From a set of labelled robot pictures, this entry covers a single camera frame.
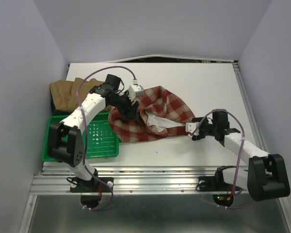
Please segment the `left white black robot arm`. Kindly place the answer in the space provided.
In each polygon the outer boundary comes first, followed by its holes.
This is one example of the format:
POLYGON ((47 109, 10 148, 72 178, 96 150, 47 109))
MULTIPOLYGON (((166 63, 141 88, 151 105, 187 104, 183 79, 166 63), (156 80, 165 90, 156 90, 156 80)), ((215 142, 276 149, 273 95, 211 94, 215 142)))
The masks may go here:
POLYGON ((88 164, 85 157, 88 148, 87 127, 95 116, 108 105, 116 107, 120 114, 128 120, 137 118, 139 103, 134 99, 144 93, 136 80, 123 93, 119 86, 121 78, 107 75, 105 82, 94 86, 85 100, 69 116, 60 122, 51 123, 48 128, 49 157, 58 163, 65 164, 75 178, 68 181, 74 188, 94 191, 99 184, 98 172, 88 164))

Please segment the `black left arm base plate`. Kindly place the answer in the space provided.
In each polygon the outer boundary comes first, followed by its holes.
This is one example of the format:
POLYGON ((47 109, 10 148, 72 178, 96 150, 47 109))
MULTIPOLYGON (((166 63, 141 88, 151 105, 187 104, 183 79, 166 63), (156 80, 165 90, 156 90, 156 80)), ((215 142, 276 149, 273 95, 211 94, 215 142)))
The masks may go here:
POLYGON ((111 193, 109 186, 106 187, 94 178, 84 181, 78 177, 67 177, 66 180, 70 183, 71 193, 111 193))

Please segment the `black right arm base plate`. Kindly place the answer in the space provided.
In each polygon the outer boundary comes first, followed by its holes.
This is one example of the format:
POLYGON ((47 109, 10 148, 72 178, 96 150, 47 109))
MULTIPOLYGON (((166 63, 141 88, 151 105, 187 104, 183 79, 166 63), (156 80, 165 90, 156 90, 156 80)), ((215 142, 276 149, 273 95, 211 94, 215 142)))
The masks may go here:
POLYGON ((215 178, 214 176, 199 176, 198 183, 195 187, 198 192, 216 192, 223 193, 228 190, 231 191, 231 185, 233 184, 234 177, 231 179, 215 178))

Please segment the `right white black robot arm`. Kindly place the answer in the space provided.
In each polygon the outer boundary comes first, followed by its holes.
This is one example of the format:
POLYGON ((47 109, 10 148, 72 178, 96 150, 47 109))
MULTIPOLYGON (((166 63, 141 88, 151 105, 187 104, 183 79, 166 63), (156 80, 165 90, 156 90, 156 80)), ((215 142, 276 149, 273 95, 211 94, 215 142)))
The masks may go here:
POLYGON ((213 137, 224 148, 237 156, 234 166, 220 166, 213 176, 199 177, 199 192, 227 191, 229 197, 215 196, 221 206, 229 206, 233 197, 247 191, 254 201, 287 197, 291 193, 284 158, 270 154, 245 138, 244 127, 230 126, 229 117, 234 115, 225 109, 215 109, 208 116, 193 118, 185 130, 193 141, 213 137))

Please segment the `red plaid skirt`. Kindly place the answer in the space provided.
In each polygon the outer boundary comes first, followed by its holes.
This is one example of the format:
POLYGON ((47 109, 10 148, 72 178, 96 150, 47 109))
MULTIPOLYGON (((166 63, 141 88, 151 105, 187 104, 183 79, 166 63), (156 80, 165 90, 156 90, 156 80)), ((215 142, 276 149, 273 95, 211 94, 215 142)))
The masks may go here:
POLYGON ((146 89, 139 102, 136 120, 125 120, 114 108, 108 122, 123 143, 138 143, 186 135, 185 124, 195 118, 189 106, 162 86, 146 89))

